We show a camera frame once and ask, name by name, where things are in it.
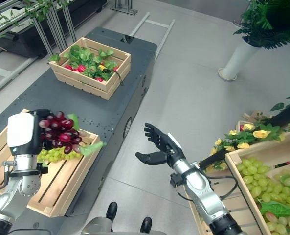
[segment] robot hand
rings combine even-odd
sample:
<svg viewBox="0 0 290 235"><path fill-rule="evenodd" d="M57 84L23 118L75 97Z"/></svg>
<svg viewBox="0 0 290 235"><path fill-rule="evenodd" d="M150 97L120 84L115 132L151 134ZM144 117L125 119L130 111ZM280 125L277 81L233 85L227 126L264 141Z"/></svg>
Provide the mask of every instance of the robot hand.
<svg viewBox="0 0 290 235"><path fill-rule="evenodd" d="M180 144L169 133L145 123L145 136L155 143L160 152L136 153L136 157L148 165L168 163L169 167L185 180L186 192L193 200L199 215L209 225L214 235L246 235L229 214L219 196L211 189L206 175L195 165L190 165Z"/></svg>

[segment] wooden crate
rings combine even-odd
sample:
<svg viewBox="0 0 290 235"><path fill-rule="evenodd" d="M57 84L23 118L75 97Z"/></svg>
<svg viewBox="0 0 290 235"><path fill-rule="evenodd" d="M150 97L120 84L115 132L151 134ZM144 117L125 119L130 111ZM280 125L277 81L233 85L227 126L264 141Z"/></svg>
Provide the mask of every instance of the wooden crate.
<svg viewBox="0 0 290 235"><path fill-rule="evenodd" d="M100 141L99 136L87 132L83 137L85 144L95 144ZM89 157L63 160L48 164L48 174L41 177L41 188L33 196L27 207L47 217L64 216L77 190L83 182L99 151ZM7 145L7 127L0 133L0 186L3 184L2 161L13 160Z"/></svg>
<svg viewBox="0 0 290 235"><path fill-rule="evenodd" d="M117 69L117 72L120 74L122 80L124 80L126 75L131 70L131 55L129 53L123 52L121 50L109 47L107 45L95 42L84 37L80 38L72 45L79 45L81 47L89 48L91 52L95 55L98 53L99 49L102 49L103 51L106 51L108 49L112 50L114 54L109 56L109 59L115 61L118 64L119 68ZM74 71L68 70L64 68L64 65L67 65L69 63L69 60L67 58L64 58L63 56L66 52L69 52L70 50L71 47L60 53L60 65L58 65L55 61L49 62L58 80L66 82L89 93L100 96L101 98L103 98L103 96L106 96L105 94L108 94L106 97L109 96L110 98L116 88L120 85L119 76L117 75L117 73L114 73L108 81L99 82L93 78L84 76L81 73L76 73Z"/></svg>
<svg viewBox="0 0 290 235"><path fill-rule="evenodd" d="M271 167L272 170L267 173L267 176L269 177L277 174L282 169L290 169L290 165L274 168L274 166L278 164L290 161L290 133L286 133L285 137L286 139L280 143L275 141L266 141L253 144L249 149L239 149L227 153L225 155L225 160L230 171L213 172L209 174L212 176L223 176L228 175L231 172L237 179L239 189L237 189L237 191L235 191L227 199L223 200L223 202L231 211L231 215L242 227L243 231L247 232L249 235L271 235L271 233L268 230L268 227L259 212L250 191L246 187L240 173L238 172L236 165L241 164L242 159L254 156L263 161L265 165ZM216 184L216 181L217 180L212 180L212 185L214 191L218 195L225 194L230 188L233 187L234 184L233 180L220 180L218 184ZM200 235L211 235L212 233L209 227L199 217L195 205L192 202L190 202L190 207L192 209Z"/></svg>

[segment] gray floor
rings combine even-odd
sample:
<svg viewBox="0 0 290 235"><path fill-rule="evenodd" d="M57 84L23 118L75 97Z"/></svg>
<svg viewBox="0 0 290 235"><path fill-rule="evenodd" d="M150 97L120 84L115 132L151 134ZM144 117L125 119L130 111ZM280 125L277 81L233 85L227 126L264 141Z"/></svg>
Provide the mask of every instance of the gray floor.
<svg viewBox="0 0 290 235"><path fill-rule="evenodd" d="M73 217L59 235L78 235L95 216L104 216L111 201L119 204L115 231L137 231L145 216L153 218L153 229L168 235L196 235L188 204L169 185L172 170L167 165L141 164L134 153L155 148L143 136L144 122L170 131L181 143L189 161L209 155L213 142L234 129L243 112L268 110L290 95L290 44L277 50L261 49L246 64L235 82L218 78L240 36L228 21L154 0L135 0L135 17L104 9L76 34L82 36L96 26L130 33L139 20L169 24L176 20L158 57L151 86L108 174L89 217ZM158 43L162 28L145 24L136 37ZM47 68L47 58L38 60L0 92L0 112Z"/></svg>

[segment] green plant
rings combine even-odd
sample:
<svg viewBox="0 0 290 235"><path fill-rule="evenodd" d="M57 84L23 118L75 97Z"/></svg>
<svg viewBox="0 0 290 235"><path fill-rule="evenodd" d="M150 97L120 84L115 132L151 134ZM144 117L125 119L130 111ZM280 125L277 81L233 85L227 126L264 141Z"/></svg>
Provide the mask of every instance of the green plant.
<svg viewBox="0 0 290 235"><path fill-rule="evenodd" d="M252 46L275 49L290 42L290 0L251 0L241 29Z"/></svg>

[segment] white planter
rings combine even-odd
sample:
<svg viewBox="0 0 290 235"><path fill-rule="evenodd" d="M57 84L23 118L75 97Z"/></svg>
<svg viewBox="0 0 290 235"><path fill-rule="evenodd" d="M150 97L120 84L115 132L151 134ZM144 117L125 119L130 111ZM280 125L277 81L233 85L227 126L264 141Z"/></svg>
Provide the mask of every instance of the white planter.
<svg viewBox="0 0 290 235"><path fill-rule="evenodd" d="M260 47L248 44L243 38L225 68L219 68L219 76L226 81L234 81L237 78L237 73L259 49Z"/></svg>

